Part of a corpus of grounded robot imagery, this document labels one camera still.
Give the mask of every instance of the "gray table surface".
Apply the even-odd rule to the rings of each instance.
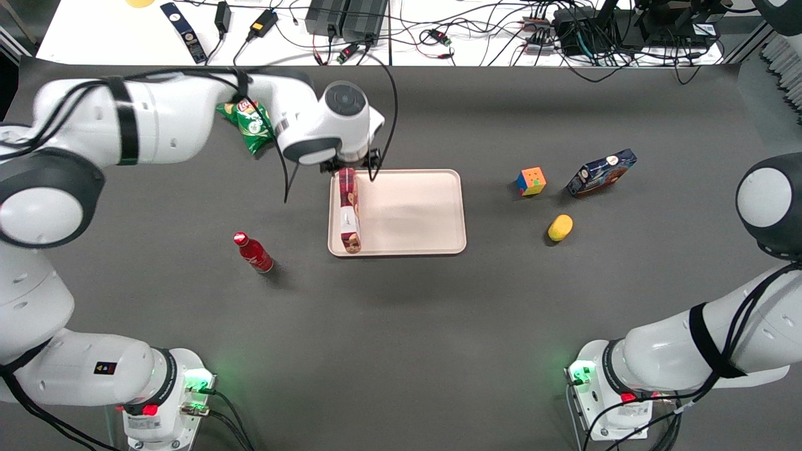
[[[8,120],[30,121],[50,79],[141,69],[28,59]],[[305,70],[318,91],[354,81],[391,116],[380,68]],[[400,117],[387,168],[460,173],[461,255],[331,256],[328,177],[299,171],[283,205],[276,156],[254,161],[219,119],[191,161],[109,168],[90,229],[47,252],[76,299],[68,327],[197,351],[259,449],[570,451],[562,368],[584,343],[716,299],[774,264],[734,207],[743,173],[770,155],[737,67],[705,67],[685,87],[660,69],[600,84],[565,69],[393,72]],[[622,148],[639,160],[614,187],[565,195],[580,165]],[[549,184],[521,200],[510,182],[535,165]],[[547,246],[559,213],[574,231]],[[237,230],[276,258],[270,278],[241,260]],[[797,449],[800,382],[794,369],[713,392],[685,415],[675,449]],[[105,437],[101,408],[53,411]],[[0,436],[8,450],[81,449],[11,404],[0,405]],[[196,449],[234,444],[208,421]]]

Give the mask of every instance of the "green indicator light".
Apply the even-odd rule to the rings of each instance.
[[[569,372],[573,376],[573,381],[577,385],[589,384],[591,373],[595,371],[596,364],[587,360],[577,360],[574,362]]]
[[[206,368],[188,370],[184,374],[184,385],[186,388],[199,390],[201,388],[207,388],[209,385],[211,385],[212,378],[212,373]]]

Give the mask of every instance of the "rubik's cube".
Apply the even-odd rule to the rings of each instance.
[[[529,168],[520,171],[516,183],[521,196],[532,196],[543,191],[546,186],[546,177],[540,167]]]

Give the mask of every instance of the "white desk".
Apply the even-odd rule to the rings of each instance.
[[[206,0],[208,5],[194,6],[187,2],[177,2],[179,10],[194,28],[198,38],[207,51],[212,50],[217,43],[217,29],[213,24],[215,13],[215,0]],[[622,9],[630,8],[631,0],[620,0]],[[290,10],[286,9],[291,0],[273,0],[273,4],[280,6],[277,13],[280,16],[277,28],[284,36],[298,47],[282,37],[279,30],[271,30],[264,38],[254,39],[237,59],[242,66],[256,66],[267,63],[283,65],[316,65],[312,57],[311,46],[317,45],[322,57],[326,58],[327,41],[318,36],[314,38],[306,33],[303,19],[306,16],[306,7],[310,0],[299,0],[293,6],[292,12],[298,18],[299,24],[293,24]],[[194,62],[189,56],[184,44],[173,29],[167,18],[164,17],[159,5],[163,0],[156,0],[145,8],[132,8],[124,0],[61,0],[59,8],[45,35],[38,54],[40,59],[47,59],[58,63],[69,64],[119,64],[119,65],[148,65],[148,66],[192,66]],[[229,33],[221,48],[214,55],[211,65],[228,66],[232,64],[233,56],[239,50],[247,35],[250,24],[261,13],[261,10],[236,6],[267,7],[269,0],[230,0],[232,5],[231,24]],[[393,19],[383,21],[384,34],[389,30],[395,38],[407,43],[418,39],[422,30],[432,28],[433,25],[419,25],[410,28],[409,33],[399,33],[402,22],[405,20],[417,22],[434,22],[451,20],[463,11],[482,5],[493,5],[491,0],[390,0],[389,11]],[[546,16],[550,20],[558,6],[548,8]],[[491,7],[485,7],[464,14],[472,20],[485,22],[499,22],[505,15],[510,14],[504,22],[520,20],[524,14],[529,13],[529,7],[515,0],[506,0],[498,6],[492,19],[488,20]],[[510,24],[508,29],[515,32],[516,24]],[[457,66],[477,66],[483,59],[487,49],[484,65],[495,57],[504,45],[510,40],[512,33],[501,31],[498,35],[488,36],[468,33],[464,28],[453,26],[448,35],[452,39],[454,49],[454,62]],[[502,53],[494,66],[508,66],[512,58],[517,58],[522,40],[514,39]],[[345,44],[341,39],[334,41],[332,62]],[[450,66],[448,60],[427,58],[421,55],[414,46],[393,42],[392,63],[396,66]],[[389,42],[382,39],[371,50],[371,55],[381,59],[384,63],[390,62]],[[448,53],[446,47],[421,47],[421,51],[429,54]],[[652,49],[650,53],[662,54],[665,49]],[[360,55],[356,55],[346,64],[356,64]],[[702,58],[696,59],[697,64],[712,64],[721,57],[718,47],[711,48]],[[518,66],[532,66],[537,60],[538,66],[564,66],[565,61],[560,55],[521,56]],[[571,66],[589,65],[582,62],[583,57],[570,60]],[[363,64],[376,64],[372,59],[366,58]],[[632,65],[652,66],[662,64],[660,59],[642,57]]]

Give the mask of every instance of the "bottle cap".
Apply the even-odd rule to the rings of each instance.
[[[246,235],[245,232],[236,232],[234,234],[234,242],[237,246],[244,246],[248,244],[248,235]]]

